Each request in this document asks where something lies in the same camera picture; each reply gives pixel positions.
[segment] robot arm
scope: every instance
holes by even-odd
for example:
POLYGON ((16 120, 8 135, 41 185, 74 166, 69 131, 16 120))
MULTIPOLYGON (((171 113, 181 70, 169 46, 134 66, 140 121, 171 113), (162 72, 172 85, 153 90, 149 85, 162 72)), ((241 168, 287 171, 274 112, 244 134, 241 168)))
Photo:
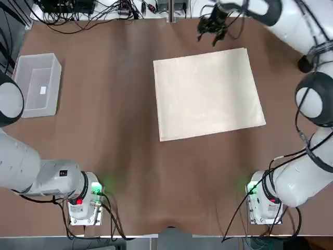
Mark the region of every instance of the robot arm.
MULTIPOLYGON (((329 44, 330 38, 333 38, 333 2, 303 1, 324 29, 325 35, 309 12, 304 10, 301 0, 219 0, 215 7, 226 13, 245 12, 303 55, 307 55, 319 45, 325 47, 325 50, 317 55, 319 60, 312 62, 316 63, 316 71, 305 76, 295 92, 298 106, 304 99, 300 112, 317 126, 324 127, 319 128, 312 136, 310 147, 313 147, 329 136, 333 127, 333 52, 329 44)), ((274 187, 267 176, 262 182, 263 185, 257 186, 255 192, 249 196, 251 223, 272 224, 278 213, 278 202, 290 207, 300 206, 331 183, 332 148, 333 138, 330 138, 313 151, 322 162, 318 162, 318 158, 304 155, 276 169, 272 178, 274 187)), ((256 172, 247 186, 247 191, 260 181, 263 175, 264 171, 256 172)))
POLYGON ((81 171, 71 160, 41 160, 37 151, 1 129, 20 118, 23 107, 19 87, 0 72, 0 187, 24 197, 66 199, 72 224, 100 224, 101 197, 97 194, 102 188, 93 173, 81 171))

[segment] black cable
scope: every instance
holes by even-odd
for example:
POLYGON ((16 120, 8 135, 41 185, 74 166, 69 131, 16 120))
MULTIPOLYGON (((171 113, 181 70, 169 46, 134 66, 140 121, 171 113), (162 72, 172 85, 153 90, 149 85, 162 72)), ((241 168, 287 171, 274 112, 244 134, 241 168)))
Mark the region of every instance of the black cable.
MULTIPOLYGON (((279 220, 278 220, 275 224, 273 224, 272 227, 273 227, 274 225, 279 224, 280 221, 282 221, 282 218, 283 218, 284 215, 286 214, 288 208, 289 208, 289 207, 286 207, 286 208, 285 208, 285 210, 282 212, 282 214, 281 214, 279 220)), ((269 231, 270 231, 270 227, 268 227, 268 229, 267 229, 264 233, 260 234, 258 238, 264 238, 265 235, 266 235, 269 231)), ((247 236, 246 238, 257 238, 257 236, 247 236)))
POLYGON ((183 10, 183 12, 185 14, 185 18, 186 18, 186 14, 187 14, 187 4, 186 3, 183 3, 182 10, 183 10))
POLYGON ((15 8, 15 6, 8 0, 11 7, 15 10, 15 14, 21 19, 21 23, 25 26, 28 25, 27 21, 21 16, 20 12, 15 8))
POLYGON ((7 21, 7 26, 8 26, 8 31, 9 31, 9 35, 10 35, 10 56, 12 56, 12 50, 13 50, 13 42, 12 42, 12 33, 11 33, 11 29, 10 29, 10 25, 9 25, 9 22, 8 22, 8 17, 7 17, 7 14, 6 12, 3 10, 4 14, 5 14, 5 18, 6 18, 6 21, 7 21))
POLYGON ((270 191, 269 191, 269 189, 268 189, 268 187, 267 187, 267 178, 264 178, 263 179, 263 181, 262 181, 262 191, 263 191, 263 193, 264 193, 264 195, 266 196, 266 198, 269 200, 269 201, 271 201, 271 202, 273 202, 274 204, 280 204, 281 203, 281 201, 280 201, 280 199, 278 198, 278 197, 276 197, 276 196, 274 196, 270 191))
POLYGON ((205 5, 203 5, 203 7, 202 7, 201 10, 200 10, 200 15, 199 15, 199 16, 202 16, 202 11, 203 11, 203 9, 205 9, 205 8, 207 8, 207 7, 214 8, 214 5, 210 5, 210 4, 205 4, 205 5))
MULTIPOLYGON (((315 145, 313 148, 311 148, 311 150, 315 150, 316 148, 320 147, 323 143, 325 143, 329 138, 331 138, 333 136, 333 132, 330 133, 325 139, 323 139, 320 143, 318 143, 317 145, 315 145)), ((263 179, 266 178, 271 172, 274 172, 276 169, 284 166, 285 164, 288 164, 294 160, 297 160, 299 158, 301 158, 302 156, 306 155, 306 153, 302 153, 300 155, 297 155, 296 157, 292 158, 292 159, 289 159, 287 161, 285 161, 284 163, 281 163, 279 164, 278 166, 274 167, 274 168, 271 168, 267 173, 263 174, 263 177, 256 183, 256 185, 253 186, 253 188, 245 195, 245 197, 243 198, 243 200, 240 202, 240 204, 238 205, 238 207, 236 208, 236 211, 234 212, 232 218, 231 218, 231 221, 227 227, 227 230, 223 236, 223 239, 222 239, 222 243, 224 242, 226 236, 227 236, 227 233, 236 217, 236 214, 237 212, 239 211, 240 207, 242 206, 242 204, 245 202, 245 200, 247 199, 247 197, 252 193, 252 191, 260 184, 262 183, 263 179)))
POLYGON ((242 17, 242 21, 241 21, 241 26, 240 26, 240 30, 239 30, 239 33, 237 36, 233 36, 230 34, 229 30, 228 30, 228 35, 231 37, 231 39, 233 40, 237 40, 240 38, 240 36, 242 35, 243 33, 243 30, 244 30, 244 26, 245 26, 245 13, 248 9, 248 6, 249 6, 249 0, 243 0, 243 4, 242 4, 242 7, 241 7, 241 12, 238 14, 238 16, 230 23, 228 24, 227 28, 229 28, 242 14, 243 14, 243 17, 242 17))
POLYGON ((298 234, 301 231, 301 227, 302 227, 302 213, 301 213, 301 210, 299 209, 299 207, 295 207, 295 209, 298 214, 298 225, 297 225, 297 229, 296 229, 295 233, 288 238, 280 238, 280 237, 274 237, 274 236, 270 236, 270 238, 277 239, 277 240, 280 240, 283 242, 287 242, 287 241, 291 241, 291 240, 295 239, 298 236, 298 234))
POLYGON ((158 12, 158 14, 161 14, 161 13, 169 13, 167 10, 163 10, 163 11, 160 11, 160 12, 158 12))
POLYGON ((95 23, 94 25, 88 27, 89 24, 93 21, 94 18, 99 19, 99 18, 101 18, 102 16, 107 15, 108 13, 110 13, 110 12, 112 12, 112 11, 115 11, 116 8, 118 8, 118 7, 119 7, 119 3, 117 3, 117 2, 114 3, 114 4, 112 4, 112 5, 110 5, 110 6, 109 6, 108 8, 106 8, 105 10, 103 10, 103 11, 99 12, 97 15, 93 16, 93 17, 91 18, 91 20, 89 20, 88 23, 87 23, 84 27, 81 27, 80 30, 76 30, 76 31, 73 31, 73 32, 62 32, 62 31, 59 31, 59 30, 56 30, 56 29, 52 28, 50 25, 48 25, 48 27, 49 27, 50 29, 52 29, 52 30, 58 32, 58 33, 61 33, 61 34, 76 34, 76 33, 79 33, 79 32, 81 32, 81 31, 83 31, 83 30, 90 30, 91 28, 93 28, 93 27, 95 27, 95 26, 97 26, 97 25, 100 25, 100 24, 108 23, 108 22, 111 22, 111 21, 114 21, 114 20, 128 20, 128 19, 130 19, 130 18, 132 17, 132 13, 130 12, 129 15, 128 15, 126 18, 114 18, 114 19, 110 19, 110 20, 107 20, 107 21, 104 21, 104 22, 98 22, 98 23, 95 23))
POLYGON ((276 216, 275 216, 275 218, 274 218, 274 220, 273 220, 272 227, 271 227, 271 229, 270 229, 270 232, 268 233, 269 236, 272 234, 274 224, 275 224, 275 222, 276 222, 277 217, 279 216, 279 213, 280 213, 281 208, 282 208, 282 203, 280 203, 280 205, 279 205, 279 209, 278 209, 278 211, 277 211, 277 214, 276 214, 276 216))
POLYGON ((324 61, 324 62, 320 63, 320 64, 318 65, 318 67, 320 67, 320 66, 322 66, 322 65, 324 65, 324 64, 328 64, 328 63, 333 63, 333 60, 331 60, 331 61, 324 61))
POLYGON ((23 0, 25 5, 28 7, 29 11, 31 11, 31 13, 40 21, 42 22, 43 24, 46 24, 46 25, 52 25, 52 24, 56 24, 57 22, 54 21, 54 22, 46 22, 44 20, 42 20, 41 18, 39 18, 39 16, 33 11, 33 9, 30 7, 29 3, 27 2, 27 0, 23 0))
POLYGON ((114 226, 113 231, 112 231, 112 235, 114 235, 114 232, 116 231, 116 226, 114 226))
POLYGON ((321 30, 321 33, 324 35, 325 39, 327 41, 330 40, 330 38, 328 37, 328 35, 326 34, 324 28, 322 27, 322 25, 319 23, 319 21, 317 20, 317 18, 314 16, 313 12, 310 10, 309 6, 303 1, 303 0, 296 0, 296 1, 300 1, 300 3, 305 7, 306 11, 310 14, 310 16, 312 17, 312 19, 315 21, 316 25, 318 26, 318 28, 321 30))
MULTIPOLYGON (((107 200, 107 202, 108 202, 108 204, 109 204, 109 208, 110 208, 110 212, 109 212, 109 214, 111 215, 111 213, 112 213, 112 211, 111 211, 111 203, 110 203, 110 200, 109 200, 109 198, 105 195, 105 194, 102 194, 102 196, 103 197, 105 197, 106 198, 106 200, 107 200)), ((112 222, 113 222, 113 219, 112 219, 112 217, 110 217, 111 218, 111 220, 110 220, 110 223, 111 223, 111 232, 110 232, 110 239, 111 239, 111 241, 112 242, 114 242, 114 241, 116 241, 117 239, 113 239, 113 234, 114 234, 114 232, 115 232, 115 230, 116 230, 116 226, 114 226, 114 230, 112 230, 112 222)))
POLYGON ((4 55, 4 57, 6 58, 7 60, 7 64, 6 64, 6 68, 4 70, 4 73, 6 74, 7 73, 7 70, 8 70, 8 67, 9 65, 11 65, 11 67, 14 69, 15 67, 15 62, 13 61, 11 55, 10 55, 10 49, 9 49, 9 44, 8 44, 8 41, 7 41, 7 38, 6 38, 6 35, 3 31, 3 29, 0 27, 0 34, 1 36, 3 37, 4 41, 5 41, 5 45, 6 45, 6 48, 3 46, 3 44, 0 42, 0 51, 1 53, 4 55))
POLYGON ((74 250, 74 242, 75 242, 75 238, 73 239, 73 243, 72 243, 72 250, 74 250))
POLYGON ((20 7, 20 5, 16 2, 16 0, 12 0, 15 5, 20 9, 20 11, 24 14, 25 18, 30 22, 30 18, 27 16, 27 14, 25 14, 25 12, 22 10, 22 8, 20 7))
POLYGON ((225 238, 224 241, 227 241, 227 240, 230 240, 230 239, 234 239, 234 237, 225 238))
POLYGON ((278 220, 276 223, 274 223, 274 224, 272 225, 271 229, 269 229, 269 227, 268 227, 268 230, 269 230, 269 232, 270 232, 270 233, 269 233, 269 236, 272 234, 272 231, 273 231, 273 227, 274 227, 274 225, 277 225, 277 224, 280 223, 280 221, 282 221, 282 218, 283 218, 283 216, 285 215, 285 213, 287 212, 287 210, 288 210, 288 207, 285 208, 285 210, 282 212, 282 214, 281 214, 279 220, 278 220))
POLYGON ((130 4, 130 8, 131 8, 132 14, 135 14, 137 16, 137 18, 136 18, 136 16, 134 16, 134 19, 139 19, 138 15, 140 15, 142 17, 142 19, 145 19, 144 16, 142 15, 142 13, 136 7, 136 5, 133 2, 133 0, 129 0, 129 4, 130 4))
MULTIPOLYGON (((304 16, 304 18, 305 18, 306 13, 305 13, 305 10, 304 10, 304 9, 302 8, 302 6, 301 6, 301 4, 304 5, 304 2, 303 2, 303 3, 300 3, 299 0, 294 0, 294 1, 295 1, 295 3, 298 5, 300 11, 302 12, 302 14, 303 14, 303 16, 304 16)), ((311 32, 311 34, 312 34, 313 41, 314 41, 315 45, 318 46, 318 40, 317 40, 317 37, 314 35, 314 32, 313 32, 312 27, 311 27, 311 24, 309 23, 309 21, 308 21, 306 18, 305 18, 305 21, 307 22, 307 24, 308 24, 308 26, 309 26, 309 29, 310 29, 310 32, 311 32)), ((325 64, 325 63, 328 63, 328 62, 329 62, 329 61, 327 61, 327 62, 323 62, 322 64, 319 65, 319 56, 316 56, 315 58, 317 59, 317 63, 316 63, 316 67, 315 67, 315 69, 314 69, 314 72, 316 72, 316 71, 318 70, 318 67, 320 67, 322 64, 325 64)), ((295 125, 295 128, 296 128, 296 130, 297 130, 297 133, 298 133, 298 135, 300 136, 300 138, 306 143, 306 147, 309 147, 309 146, 310 146, 310 142, 307 140, 307 138, 305 137, 304 133, 303 133, 303 132, 299 129, 299 127, 298 127, 298 116, 299 116, 299 113, 300 113, 301 106, 303 105, 303 103, 304 103, 304 101, 305 101, 305 97, 307 96, 309 90, 310 90, 310 88, 307 88, 307 89, 306 89, 306 91, 305 91, 305 93, 304 93, 304 95, 303 95, 303 97, 302 97, 302 100, 301 100, 300 104, 298 105, 297 112, 296 112, 296 115, 295 115, 295 120, 294 120, 294 125, 295 125)), ((305 150, 306 150, 306 148, 304 148, 304 149, 302 149, 302 150, 300 150, 300 151, 298 151, 298 152, 295 152, 295 153, 293 153, 293 154, 285 155, 285 156, 283 156, 283 157, 290 157, 290 156, 296 155, 296 154, 298 154, 298 153, 304 152, 305 150)), ((274 159, 271 161, 270 166, 269 166, 268 169, 271 168, 271 165, 272 165, 273 161, 274 161, 274 159)), ((273 174, 270 174, 269 177, 270 177, 270 182, 271 182, 272 188, 275 190, 274 182, 273 182, 273 174)))
POLYGON ((116 229, 117 229, 119 235, 121 236, 121 238, 123 238, 123 239, 126 240, 126 241, 133 240, 132 238, 131 238, 131 239, 127 238, 127 237, 125 236, 124 232, 122 231, 120 225, 118 225, 117 219, 114 217, 114 215, 113 215, 113 213, 112 213, 112 211, 111 211, 111 203, 110 203, 109 197, 108 197, 107 195, 105 195, 105 194, 103 194, 103 197, 105 197, 105 199, 107 200, 108 205, 109 205, 110 208, 107 207, 107 206, 104 205, 104 204, 102 204, 102 207, 105 208, 105 210, 110 214, 110 216, 111 216, 111 220, 113 220, 113 222, 114 222, 114 224, 115 224, 115 227, 116 227, 116 229))
POLYGON ((61 26, 61 25, 64 25, 65 23, 67 23, 68 21, 72 21, 72 20, 75 21, 73 16, 76 13, 73 12, 69 18, 68 18, 68 13, 66 13, 66 17, 65 17, 65 12, 61 11, 61 2, 58 1, 58 4, 59 4, 59 10, 57 10, 56 8, 53 8, 53 13, 48 14, 49 17, 51 16, 53 22, 55 22, 54 24, 50 24, 50 25, 61 26))
MULTIPOLYGON (((327 142, 328 139, 330 139, 331 137, 333 136, 333 132, 331 132, 328 136, 326 136, 323 140, 321 140, 317 145, 315 145, 314 147, 310 148, 311 151, 317 149, 318 147, 320 147, 321 145, 323 145, 325 142, 327 142)), ((295 153, 292 153, 292 154, 289 154, 289 155, 285 155, 283 156, 282 158, 284 157, 290 157, 290 156, 294 156, 294 155, 299 155, 300 153, 302 152, 305 152, 305 148, 300 150, 300 151, 297 151, 295 153)), ((272 166, 272 163, 277 160, 277 159, 280 159, 280 157, 278 158, 275 158, 273 159, 271 162, 270 162, 270 166, 269 166, 269 170, 271 169, 271 166, 272 166)), ((272 188, 275 190, 275 185, 274 185, 274 181, 273 181, 273 174, 274 172, 272 172, 270 175, 269 175, 269 178, 270 178, 270 181, 271 181, 271 185, 272 185, 272 188)))
POLYGON ((29 197, 26 197, 25 195, 22 195, 20 194, 20 196, 23 198, 23 199, 26 199, 27 201, 30 201, 30 202, 35 202, 35 203, 53 203, 53 204, 56 204, 58 205, 59 203, 57 203, 57 201, 61 200, 61 198, 57 198, 55 199, 55 197, 53 196, 53 198, 49 201, 40 201, 38 199, 32 199, 32 198, 29 198, 29 197))
POLYGON ((112 12, 112 11, 113 11, 113 8, 117 8, 117 7, 119 7, 119 6, 120 6, 120 4, 119 4, 118 2, 115 2, 115 3, 111 4, 110 6, 106 6, 107 8, 105 8, 105 9, 102 10, 102 11, 94 11, 94 12, 96 12, 97 14, 96 14, 95 16, 93 16, 92 18, 90 18, 91 14, 89 14, 89 15, 88 15, 88 20, 89 20, 89 21, 93 21, 94 18, 99 19, 99 18, 101 18, 102 16, 107 15, 108 13, 112 12))
POLYGON ((99 4, 101 4, 101 5, 103 5, 104 7, 108 7, 107 5, 105 5, 105 4, 103 4, 103 3, 101 3, 100 1, 98 1, 98 0, 94 0, 95 2, 97 2, 97 3, 99 3, 99 4))
POLYGON ((4 65, 2 62, 0 62, 0 65, 4 68, 5 71, 6 65, 4 65))

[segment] clear plastic bin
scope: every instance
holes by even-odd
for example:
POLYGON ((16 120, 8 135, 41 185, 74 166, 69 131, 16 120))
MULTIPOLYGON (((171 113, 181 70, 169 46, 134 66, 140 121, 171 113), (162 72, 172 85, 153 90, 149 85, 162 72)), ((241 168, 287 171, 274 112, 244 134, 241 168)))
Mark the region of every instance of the clear plastic bin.
POLYGON ((24 98, 22 117, 55 115, 60 75, 61 65, 53 53, 20 56, 14 80, 24 98))

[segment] brown table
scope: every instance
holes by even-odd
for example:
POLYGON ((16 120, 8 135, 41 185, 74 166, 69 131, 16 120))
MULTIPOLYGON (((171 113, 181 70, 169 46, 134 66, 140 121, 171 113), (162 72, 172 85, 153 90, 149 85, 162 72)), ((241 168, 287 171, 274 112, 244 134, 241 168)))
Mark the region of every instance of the brown table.
MULTIPOLYGON (((52 52, 62 65, 58 110, 51 117, 20 119, 5 131, 44 159, 73 159, 96 173, 114 196, 126 235, 167 226, 221 235, 254 171, 302 147, 293 125, 294 90, 303 77, 296 68, 300 55, 253 20, 246 20, 240 39, 226 37, 215 48, 211 35, 196 41, 197 23, 115 21, 75 35, 35 23, 25 36, 21 55, 52 52), (267 125, 159 142, 152 61, 239 47, 248 49, 267 125)), ((300 126, 314 131, 303 118, 300 126)), ((301 206, 301 234, 333 235, 331 192, 332 186, 301 206)), ((30 203, 5 189, 0 197, 1 236, 65 235, 57 206, 30 203)), ((241 214, 245 220, 245 206, 241 214)), ((293 233, 289 217, 275 234, 293 233)), ((86 232, 108 235, 109 223, 104 214, 103 225, 86 232)), ((249 234, 265 230, 252 226, 249 234)), ((245 234, 239 215, 229 234, 245 234)))

